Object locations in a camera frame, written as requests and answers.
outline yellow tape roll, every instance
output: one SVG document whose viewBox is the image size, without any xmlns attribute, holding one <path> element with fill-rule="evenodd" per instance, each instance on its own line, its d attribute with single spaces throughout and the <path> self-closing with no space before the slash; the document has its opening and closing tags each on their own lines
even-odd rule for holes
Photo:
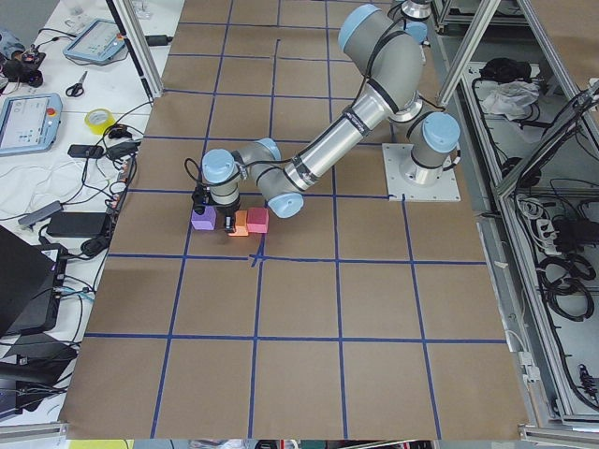
<svg viewBox="0 0 599 449">
<path fill-rule="evenodd" d="M 110 126 L 116 123 L 112 112 L 108 109 L 94 109 L 90 110 L 85 115 L 85 124 L 87 124 L 94 134 L 99 136 L 104 134 Z"/>
</svg>

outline laptop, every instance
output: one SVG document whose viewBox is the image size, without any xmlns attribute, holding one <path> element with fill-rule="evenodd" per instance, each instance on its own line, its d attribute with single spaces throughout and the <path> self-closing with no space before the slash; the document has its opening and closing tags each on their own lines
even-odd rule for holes
<svg viewBox="0 0 599 449">
<path fill-rule="evenodd" d="M 61 245 L 32 246 L 0 226 L 0 337 L 56 325 L 66 260 Z"/>
</svg>

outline purple cube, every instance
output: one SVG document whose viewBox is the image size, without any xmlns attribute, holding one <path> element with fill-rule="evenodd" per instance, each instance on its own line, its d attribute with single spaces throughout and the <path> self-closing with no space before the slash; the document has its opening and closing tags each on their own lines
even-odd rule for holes
<svg viewBox="0 0 599 449">
<path fill-rule="evenodd" d="M 216 225 L 216 209 L 213 206 L 206 206 L 201 215 L 192 212 L 191 224 L 198 231 L 213 231 Z"/>
</svg>

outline metal base plate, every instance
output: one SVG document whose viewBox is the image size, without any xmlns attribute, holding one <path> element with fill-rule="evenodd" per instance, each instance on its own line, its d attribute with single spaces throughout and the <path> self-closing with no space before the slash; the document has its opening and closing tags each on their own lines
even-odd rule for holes
<svg viewBox="0 0 599 449">
<path fill-rule="evenodd" d="M 400 164 L 410 157 L 414 145 L 384 143 L 385 175 L 390 201 L 460 201 L 460 190 L 453 170 L 444 171 L 431 186 L 420 187 L 408 182 L 400 173 Z"/>
</svg>

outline brown paper surface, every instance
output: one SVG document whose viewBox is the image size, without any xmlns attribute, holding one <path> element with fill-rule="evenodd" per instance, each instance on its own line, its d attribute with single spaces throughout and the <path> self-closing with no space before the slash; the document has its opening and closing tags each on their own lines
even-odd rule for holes
<svg viewBox="0 0 599 449">
<path fill-rule="evenodd" d="M 297 216 L 271 213 L 264 238 L 190 230 L 185 157 L 266 136 L 289 157 L 351 101 L 360 75 L 337 35 L 357 5 L 186 2 L 61 416 L 68 438 L 518 437 L 526 415 L 463 182 L 459 204 L 387 201 L 388 123 Z M 433 99 L 427 56 L 419 90 Z M 241 192 L 244 209 L 263 206 L 250 182 Z"/>
</svg>

